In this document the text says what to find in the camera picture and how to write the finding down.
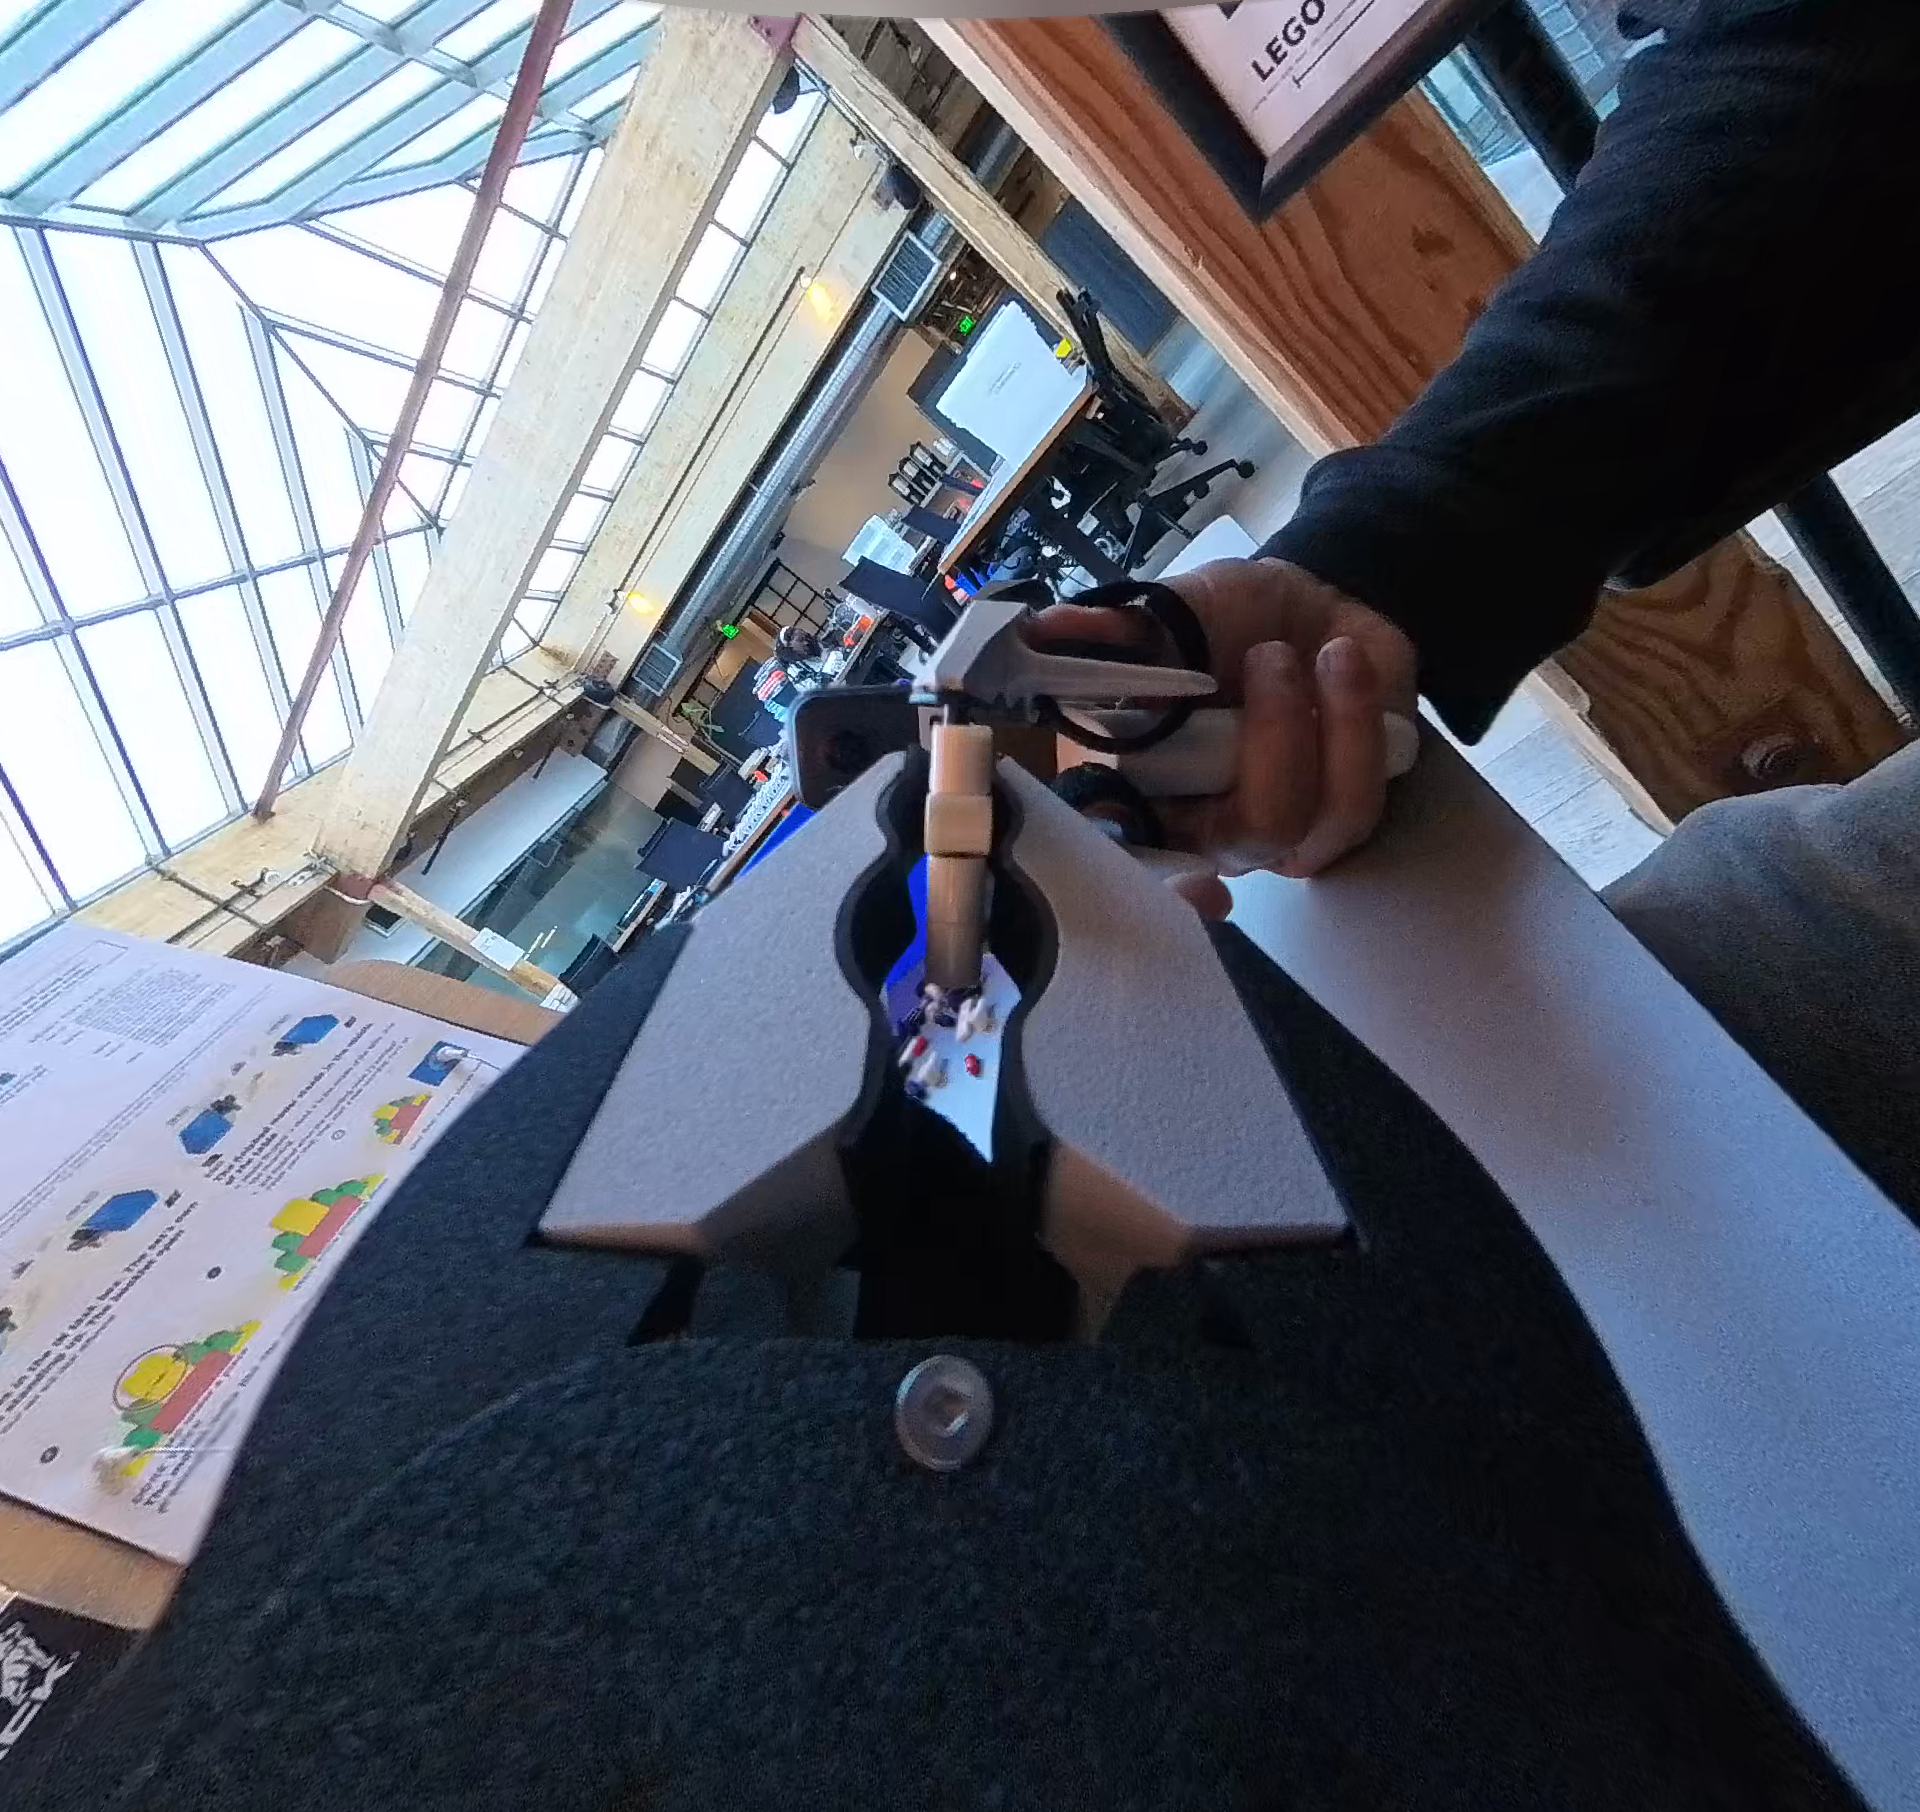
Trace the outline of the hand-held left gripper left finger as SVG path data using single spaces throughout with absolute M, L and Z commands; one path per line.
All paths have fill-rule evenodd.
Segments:
M 745 1267 L 833 1334 L 845 1149 L 898 1086 L 884 986 L 916 932 L 921 758 L 887 754 L 693 921 L 540 1215 L 560 1248 Z

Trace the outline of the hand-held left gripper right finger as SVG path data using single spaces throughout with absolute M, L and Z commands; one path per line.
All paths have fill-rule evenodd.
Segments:
M 1333 1248 L 1353 1219 L 1203 918 L 1000 760 L 989 948 L 1018 986 L 995 1145 L 1096 1336 L 1140 1270 Z

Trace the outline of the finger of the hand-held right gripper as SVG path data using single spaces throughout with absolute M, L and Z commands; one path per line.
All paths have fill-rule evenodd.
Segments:
M 978 599 L 912 679 L 910 700 L 989 714 L 1037 715 L 1065 712 L 1162 709 L 1210 698 L 1209 671 L 1130 663 L 1031 642 L 1037 613 L 1014 599 Z

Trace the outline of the person's right forearm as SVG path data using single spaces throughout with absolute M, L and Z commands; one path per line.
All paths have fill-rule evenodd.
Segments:
M 1916 413 L 1919 0 L 1643 0 L 1539 250 L 1262 548 L 1388 622 L 1463 736 L 1601 590 Z

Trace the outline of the scattered small lego pieces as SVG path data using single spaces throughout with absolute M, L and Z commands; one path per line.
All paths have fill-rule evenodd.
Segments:
M 994 969 L 969 986 L 921 983 L 899 1024 L 898 1066 L 908 1093 L 922 1102 L 992 1093 L 1018 1006 L 1018 985 Z

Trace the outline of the black lego set box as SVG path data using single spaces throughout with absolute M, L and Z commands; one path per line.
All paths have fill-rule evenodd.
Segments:
M 3 1592 L 3 1759 L 10 1759 L 96 1639 L 96 1622 Z

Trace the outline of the person's right hand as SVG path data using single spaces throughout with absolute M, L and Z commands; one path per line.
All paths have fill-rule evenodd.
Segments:
M 1233 784 L 1170 807 L 1210 874 L 1173 887 L 1209 921 L 1230 877 L 1310 878 L 1374 838 L 1388 809 L 1388 715 L 1417 727 L 1417 651 L 1399 623 L 1283 560 L 1220 560 L 1175 579 L 1239 707 Z

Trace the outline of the black office chair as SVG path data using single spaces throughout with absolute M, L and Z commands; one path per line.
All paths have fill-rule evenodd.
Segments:
M 1214 480 L 1226 473 L 1252 480 L 1258 465 L 1244 456 L 1223 459 L 1161 483 L 1166 459 L 1206 454 L 1209 442 L 1175 431 L 1117 364 L 1090 289 L 1065 288 L 1058 304 L 1090 364 L 1096 407 L 1063 437 L 1057 477 L 1068 486 L 1068 503 L 1057 517 L 1066 526 L 1063 537 L 1074 564 L 1097 581 L 1110 581 L 1127 576 L 1165 532 L 1181 528 L 1186 512 Z

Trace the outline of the white top table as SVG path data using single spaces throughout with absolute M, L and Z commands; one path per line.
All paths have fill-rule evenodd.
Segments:
M 1091 422 L 1096 384 L 1066 333 L 1008 292 L 963 349 L 937 349 L 908 388 L 928 428 L 984 473 L 984 489 L 932 562 L 946 581 L 984 566 L 1068 433 Z

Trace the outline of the person's grey trousers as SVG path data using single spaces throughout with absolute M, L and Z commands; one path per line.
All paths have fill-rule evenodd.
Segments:
M 1703 806 L 1601 898 L 1916 1221 L 1919 742 Z

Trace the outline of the black framed tag sign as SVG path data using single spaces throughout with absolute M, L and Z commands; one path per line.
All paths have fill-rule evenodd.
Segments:
M 1501 0 L 1238 0 L 1100 15 L 1187 141 L 1254 220 Z

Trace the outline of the wooden post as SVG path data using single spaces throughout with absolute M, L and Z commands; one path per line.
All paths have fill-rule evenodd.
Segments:
M 1391 426 L 1532 246 L 1417 96 L 1254 216 L 1105 25 L 922 27 L 1313 454 Z M 1659 831 L 1907 742 L 1897 700 L 1749 528 L 1608 594 L 1523 693 Z

